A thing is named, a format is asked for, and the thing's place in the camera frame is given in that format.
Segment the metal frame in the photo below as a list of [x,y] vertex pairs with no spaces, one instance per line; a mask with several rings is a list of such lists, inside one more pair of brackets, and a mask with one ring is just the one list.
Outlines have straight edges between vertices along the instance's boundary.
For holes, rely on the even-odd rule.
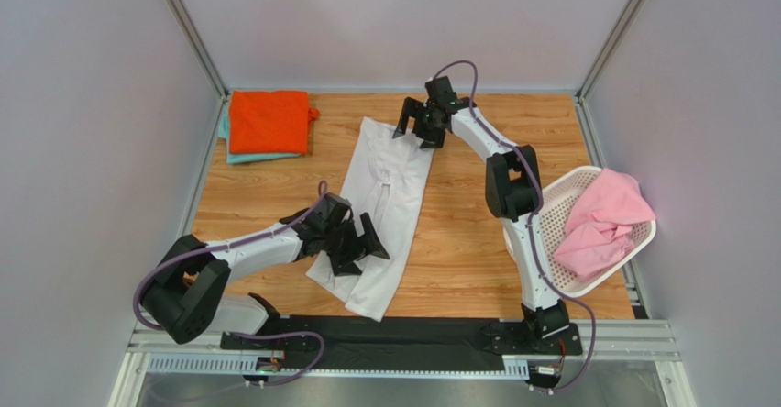
[[[616,21],[605,45],[594,61],[588,76],[581,88],[573,96],[578,122],[581,126],[584,142],[591,163],[604,166],[604,158],[600,144],[591,123],[587,100],[601,71],[606,66],[611,54],[621,41],[623,34],[631,24],[643,0],[629,0],[623,8],[621,16]],[[199,62],[202,64],[214,90],[226,102],[226,87],[217,69],[206,51],[198,33],[191,21],[182,0],[168,0],[171,10],[179,21],[182,31],[190,41]],[[209,148],[203,158],[203,166],[198,181],[194,186],[190,207],[182,218],[181,233],[188,233],[193,225],[195,212],[204,190],[206,174],[215,152],[217,137],[217,122],[209,143]],[[629,262],[622,273],[627,283],[627,292],[632,304],[643,305],[642,286],[635,274],[634,260]],[[589,321],[575,320],[581,331],[589,331]],[[589,346],[589,338],[582,338],[583,347]],[[686,372],[681,363],[675,338],[666,320],[598,320],[597,343],[594,360],[645,360],[656,364],[659,378],[670,406],[694,406],[695,401],[688,385]],[[188,373],[225,373],[219,367],[220,362],[230,362],[237,359],[249,360],[266,357],[269,351],[225,351],[219,348],[220,335],[206,333],[187,345],[176,345],[164,332],[138,329],[130,339],[130,344],[117,377],[109,405],[135,406],[141,394],[144,378],[148,373],[158,371],[186,371]],[[315,369],[312,376],[320,377],[365,377],[365,378],[458,378],[458,379],[524,379],[528,373],[529,359],[556,359],[547,356],[503,356],[505,370],[496,372],[387,372],[387,371],[344,371]],[[582,361],[584,357],[569,357],[572,361]],[[186,363],[172,362],[174,359],[189,360]],[[242,373],[231,368],[228,372]],[[290,374],[296,369],[284,369],[280,375]]]
[[209,52],[206,50],[206,46],[201,40],[201,36],[198,34],[198,30],[195,29],[195,24],[190,18],[190,15],[187,13],[187,8],[185,8],[184,2],[182,0],[166,1],[168,1],[170,10],[173,12],[174,17],[176,17],[177,22],[179,22],[181,31],[184,33],[187,41],[190,42],[192,51],[195,52],[195,56],[201,63],[203,71],[206,72],[206,77],[208,77],[209,83],[211,83],[212,87],[214,87],[214,91],[217,92],[217,96],[222,100],[225,100],[227,96],[226,85],[223,82],[222,77],[220,77],[220,73],[217,71],[217,67],[215,66],[214,61],[212,60],[211,56],[209,56]]
[[613,30],[610,31],[608,39],[602,46],[602,49],[597,55],[597,59],[594,60],[594,64],[591,65],[591,69],[586,74],[586,79],[583,84],[580,85],[580,89],[577,91],[576,98],[578,100],[584,100],[589,97],[591,90],[594,88],[594,83],[600,77],[602,70],[608,63],[608,59],[611,57],[613,51],[621,41],[626,29],[631,25],[634,20],[637,10],[640,8],[640,4],[643,0],[629,0],[621,11],[621,15],[613,26]]

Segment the white robotic arm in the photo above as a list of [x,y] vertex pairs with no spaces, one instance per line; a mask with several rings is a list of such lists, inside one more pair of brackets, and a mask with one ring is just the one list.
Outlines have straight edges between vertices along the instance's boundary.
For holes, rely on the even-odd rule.
[[[567,329],[567,308],[542,278],[542,274],[550,277],[550,267],[538,214],[531,219],[533,231],[528,228],[529,213],[540,201],[530,183],[532,176],[539,180],[534,149],[531,146],[518,147],[506,139],[474,104],[470,109],[468,98],[457,98],[447,77],[433,79],[425,87],[428,99],[424,103],[412,98],[404,101],[394,136],[403,135],[410,118],[413,118],[412,132],[423,140],[422,148],[443,147],[445,132],[449,130],[478,154],[486,163],[488,208],[501,221],[507,250],[521,276],[524,319],[530,322],[534,336],[538,338]],[[523,155],[533,173],[524,173],[516,150],[512,148]],[[521,176],[511,180],[511,172],[519,172]],[[531,237],[534,237],[541,268],[534,260]]]
[[[258,270],[320,251],[328,253],[336,276],[358,275],[361,270],[355,264],[357,260],[369,255],[390,257],[369,214],[362,214],[360,221],[362,236],[358,236],[350,203],[323,192],[312,208],[284,217],[257,233],[209,242],[201,242],[193,235],[182,236],[139,284],[134,304],[143,306],[179,344],[193,340],[207,329],[254,334],[265,322],[266,312],[273,308],[252,294],[255,302],[224,299],[226,285]],[[156,327],[149,321],[145,325]]]

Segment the wooden surface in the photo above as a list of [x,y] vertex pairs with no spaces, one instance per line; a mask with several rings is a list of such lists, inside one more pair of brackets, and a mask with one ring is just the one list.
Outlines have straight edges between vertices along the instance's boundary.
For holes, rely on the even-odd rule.
[[[311,105],[321,112],[311,156],[229,166],[220,140],[193,233],[213,240],[263,229],[310,206],[321,179],[338,193],[361,118],[395,125],[406,95],[311,95]],[[569,96],[483,94],[476,103],[506,137],[534,146],[543,186],[589,164]],[[412,252],[387,316],[523,316],[518,270],[505,250],[501,225],[485,204],[484,179],[484,163],[466,143],[448,135],[434,155]],[[264,269],[232,283],[228,292],[256,292],[282,314],[350,315],[304,275],[312,262],[306,258]],[[634,318],[620,271],[584,301],[599,318]],[[588,318],[579,306],[567,307],[571,317]]]

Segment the cable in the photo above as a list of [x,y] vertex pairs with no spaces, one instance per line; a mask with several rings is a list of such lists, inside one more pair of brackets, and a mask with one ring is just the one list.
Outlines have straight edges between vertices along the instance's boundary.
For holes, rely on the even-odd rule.
[[312,331],[298,331],[298,332],[288,332],[285,334],[278,334],[278,335],[250,335],[250,334],[241,334],[238,332],[232,332],[230,333],[232,336],[238,336],[240,338],[244,338],[246,340],[250,341],[268,341],[268,340],[277,340],[281,338],[290,338],[292,336],[313,336],[314,338],[317,338],[317,341],[320,343],[320,349],[317,351],[317,356],[314,357],[314,359],[306,365],[306,367],[300,369],[299,371],[295,372],[294,374],[290,375],[289,377],[283,378],[283,379],[277,379],[275,381],[268,381],[268,382],[262,382],[260,384],[257,383],[251,383],[248,381],[240,382],[238,384],[234,384],[232,386],[223,387],[222,389],[214,390],[209,393],[206,393],[204,395],[195,396],[192,398],[181,398],[181,399],[171,399],[171,398],[163,398],[159,396],[157,393],[149,389],[148,394],[150,397],[152,397],[157,402],[162,402],[166,404],[185,404],[189,402],[198,402],[198,401],[205,401],[210,400],[213,397],[217,395],[221,395],[223,393],[234,391],[236,389],[241,389],[243,387],[248,387],[250,385],[253,386],[260,386],[260,387],[274,387],[274,386],[281,386],[282,384],[287,384],[289,382],[293,382],[297,380],[298,378],[302,377],[304,373],[311,370],[314,366],[317,365],[318,362],[320,362],[320,358],[323,357],[323,353],[325,352],[325,340],[323,339],[323,336],[320,334],[317,334],[316,332]]
[[561,341],[561,338],[558,339],[558,345],[561,346],[561,359],[558,362],[558,374],[564,375],[564,360],[567,356],[567,348],[564,347],[564,342]]
[[534,187],[534,192],[537,194],[537,197],[540,199],[539,203],[537,204],[537,207],[534,208],[533,211],[529,213],[529,218],[526,222],[526,227],[529,229],[529,238],[532,241],[532,254],[534,257],[534,264],[537,267],[537,271],[540,273],[540,278],[544,281],[544,283],[551,289],[553,292],[558,294],[559,297],[562,299],[575,303],[579,306],[581,306],[583,309],[586,310],[588,313],[588,317],[591,319],[591,342],[588,345],[588,353],[586,354],[586,360],[583,363],[583,367],[580,368],[580,371],[577,373],[577,375],[569,381],[564,386],[554,389],[553,392],[560,392],[560,391],[566,391],[571,389],[575,384],[580,381],[581,377],[583,376],[583,373],[586,371],[586,368],[589,367],[589,364],[591,363],[591,358],[594,355],[594,346],[597,339],[597,316],[594,314],[594,311],[591,310],[591,308],[581,302],[578,299],[574,299],[566,294],[564,294],[562,291],[560,291],[554,283],[547,278],[547,276],[544,273],[543,264],[540,262],[540,257],[537,254],[537,244],[535,242],[534,237],[534,225],[532,220],[534,217],[540,213],[540,210],[543,208],[543,190],[540,188],[540,182],[534,177],[534,174],[532,173],[532,169],[529,167],[529,162],[526,160],[526,158],[523,156],[520,150],[513,144],[510,144],[501,138],[499,138],[496,134],[493,133],[493,131],[490,130],[490,127],[483,123],[483,121],[478,117],[478,115],[475,113],[475,92],[478,89],[478,66],[471,60],[456,60],[448,65],[446,65],[444,68],[439,70],[436,74],[434,74],[434,79],[439,77],[442,72],[450,69],[451,67],[458,65],[458,64],[466,64],[472,67],[472,70],[474,71],[474,79],[472,80],[472,90],[469,93],[469,113],[472,115],[472,119],[477,122],[477,124],[491,137],[496,141],[498,144],[504,146],[505,148],[512,149],[513,152],[515,152],[515,155],[518,157],[518,160],[523,165],[523,169],[526,172],[526,176],[529,177],[529,181],[532,183],[532,186]]
[[195,256],[200,256],[205,253],[213,253],[215,251],[225,251],[232,248],[239,248],[245,246],[246,244],[250,244],[252,242],[256,242],[261,239],[273,237],[275,234],[279,234],[285,230],[292,228],[293,226],[296,226],[302,220],[306,219],[306,216],[311,214],[312,211],[315,208],[317,208],[317,206],[320,205],[320,203],[323,201],[325,195],[328,193],[328,182],[325,180],[320,181],[320,183],[317,186],[317,191],[320,193],[320,197],[317,198],[317,201],[315,201],[314,204],[311,207],[309,207],[309,209],[303,212],[303,214],[296,217],[289,224],[283,226],[279,230],[268,231],[266,233],[261,233],[259,235],[254,235],[254,236],[247,236],[243,239],[238,239],[236,242],[230,244],[230,246],[228,244],[222,244],[222,245],[212,245],[209,247],[194,249],[193,251],[188,251],[186,253],[180,254],[179,256],[176,256],[174,258],[171,258],[159,264],[155,269],[150,271],[143,279],[141,279],[141,282],[136,287],[136,291],[133,293],[133,314],[136,316],[136,318],[142,325],[148,327],[149,329],[155,329],[158,331],[162,330],[162,327],[160,327],[159,324],[154,324],[151,321],[147,320],[147,318],[144,317],[144,314],[141,313],[141,295],[147,290],[149,284],[154,280],[155,276],[160,274],[165,269],[170,268],[182,261],[185,261],[186,259]]

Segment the white basket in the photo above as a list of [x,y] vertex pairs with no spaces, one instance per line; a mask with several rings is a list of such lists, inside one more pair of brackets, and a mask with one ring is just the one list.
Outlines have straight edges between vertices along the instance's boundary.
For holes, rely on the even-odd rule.
[[569,212],[575,205],[575,201],[601,172],[602,169],[599,167],[578,167],[543,189],[544,207],[540,211],[540,220],[545,241],[545,253],[548,256],[548,263],[556,286],[570,297],[580,297],[604,282],[612,273],[648,245],[648,242],[651,242],[656,234],[656,221],[635,224],[629,234],[629,238],[634,242],[634,249],[617,264],[603,269],[587,279],[578,278],[572,271],[556,262],[553,253],[564,240],[564,226],[569,218]]

